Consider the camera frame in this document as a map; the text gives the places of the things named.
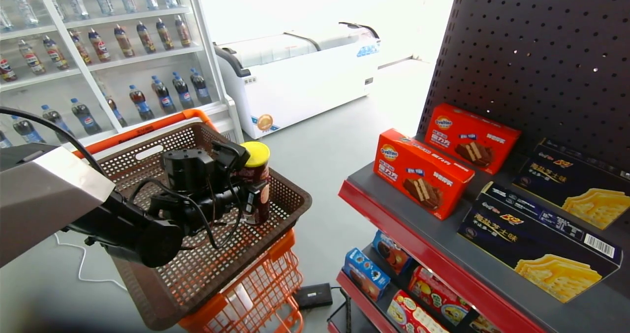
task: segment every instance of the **snack box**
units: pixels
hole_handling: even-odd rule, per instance
[[[344,272],[370,299],[377,301],[389,284],[389,277],[372,261],[354,248],[346,254]]]
[[[514,184],[602,230],[630,208],[630,172],[549,139]]]
[[[516,129],[444,103],[434,109],[425,142],[496,174],[518,136]]]
[[[438,219],[450,215],[474,176],[468,167],[396,129],[380,135],[374,173]]]
[[[409,282],[409,291],[421,300],[435,307],[452,324],[459,324],[468,315],[471,306],[445,286],[432,272],[418,266]]]
[[[413,261],[409,254],[403,251],[381,230],[376,231],[372,246],[387,261],[396,274],[400,274],[407,269]]]
[[[403,290],[399,290],[389,304],[387,315],[409,333],[448,333]]]
[[[623,259],[619,246],[492,182],[457,232],[563,303]]]

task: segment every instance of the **black pegboard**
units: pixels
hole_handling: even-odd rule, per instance
[[[454,0],[418,133],[448,102],[630,169],[630,0]]]

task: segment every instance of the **orange basket handle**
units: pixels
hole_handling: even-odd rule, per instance
[[[204,112],[200,111],[199,109],[186,109],[185,111],[182,111],[181,113],[167,116],[166,118],[154,121],[151,124],[137,127],[136,129],[126,131],[122,134],[114,135],[111,138],[106,138],[105,140],[101,142],[93,143],[92,145],[86,147],[86,149],[91,154],[99,153],[103,150],[109,149],[110,147],[114,147],[124,142],[128,142],[129,140],[133,140],[139,136],[146,135],[155,130],[162,129],[163,127],[171,126],[175,124],[176,122],[181,122],[181,121],[189,120],[192,118],[201,119],[202,122],[207,124],[214,131],[218,132],[216,127],[214,127],[214,124],[212,124],[212,121],[210,120],[210,118],[208,118],[208,116],[205,115]],[[83,158],[83,154],[81,154],[81,152],[78,150],[74,151],[73,154],[77,156],[78,158]]]

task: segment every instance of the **chest freezer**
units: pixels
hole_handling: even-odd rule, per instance
[[[254,139],[369,94],[374,29],[340,22],[214,46],[241,127]]]

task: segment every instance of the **gray floor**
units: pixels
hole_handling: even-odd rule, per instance
[[[343,180],[371,162],[378,134],[396,127],[414,134],[434,66],[405,61],[378,72],[369,97],[265,136],[272,150],[271,166],[313,197],[313,206],[295,226],[304,284],[335,284],[344,255],[366,246],[376,229],[337,196]],[[291,155],[301,153],[295,160]],[[62,242],[82,244],[84,236],[61,234]],[[92,324],[142,331],[144,325],[128,294],[111,283],[82,283],[76,278],[81,250],[43,241],[0,270],[0,332],[13,333],[25,320],[43,315],[85,320]],[[105,252],[93,246],[83,276],[120,277]],[[335,293],[333,308],[343,298]],[[333,308],[306,312],[305,333],[326,331]],[[183,332],[173,327],[166,332]]]

